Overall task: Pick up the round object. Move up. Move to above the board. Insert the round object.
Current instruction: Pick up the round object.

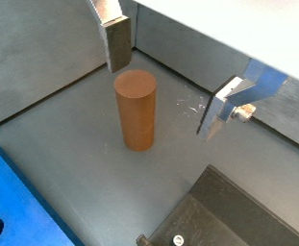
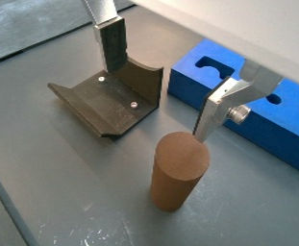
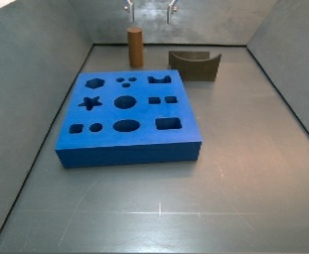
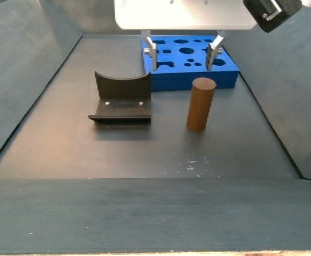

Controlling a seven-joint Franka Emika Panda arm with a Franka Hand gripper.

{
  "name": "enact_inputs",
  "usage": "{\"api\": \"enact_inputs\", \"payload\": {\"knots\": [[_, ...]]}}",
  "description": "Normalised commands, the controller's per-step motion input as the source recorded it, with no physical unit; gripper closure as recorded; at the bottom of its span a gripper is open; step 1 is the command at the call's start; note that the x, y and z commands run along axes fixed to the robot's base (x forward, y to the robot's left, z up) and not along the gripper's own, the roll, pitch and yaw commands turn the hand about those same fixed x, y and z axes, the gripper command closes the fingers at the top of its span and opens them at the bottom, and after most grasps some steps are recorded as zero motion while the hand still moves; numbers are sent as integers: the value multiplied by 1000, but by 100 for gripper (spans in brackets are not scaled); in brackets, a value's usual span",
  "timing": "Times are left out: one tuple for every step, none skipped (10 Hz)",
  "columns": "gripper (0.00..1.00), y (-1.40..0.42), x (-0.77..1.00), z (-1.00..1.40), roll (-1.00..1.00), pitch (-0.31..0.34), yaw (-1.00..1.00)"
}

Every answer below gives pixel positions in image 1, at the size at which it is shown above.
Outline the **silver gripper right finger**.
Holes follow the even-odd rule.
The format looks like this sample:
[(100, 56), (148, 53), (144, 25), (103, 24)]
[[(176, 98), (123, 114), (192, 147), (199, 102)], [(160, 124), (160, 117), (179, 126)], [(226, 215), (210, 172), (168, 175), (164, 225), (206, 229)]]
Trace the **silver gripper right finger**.
[(232, 76), (218, 88), (206, 107), (196, 134), (208, 140), (224, 123), (247, 122), (256, 102), (274, 96), (287, 75), (258, 60), (250, 60), (244, 75)]

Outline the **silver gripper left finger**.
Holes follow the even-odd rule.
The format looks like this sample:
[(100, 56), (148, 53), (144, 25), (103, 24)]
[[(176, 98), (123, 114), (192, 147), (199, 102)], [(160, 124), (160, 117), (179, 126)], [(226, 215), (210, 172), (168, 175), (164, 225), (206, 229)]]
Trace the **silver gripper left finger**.
[(117, 72), (131, 62), (131, 19), (117, 0), (85, 0), (104, 42), (108, 69)]

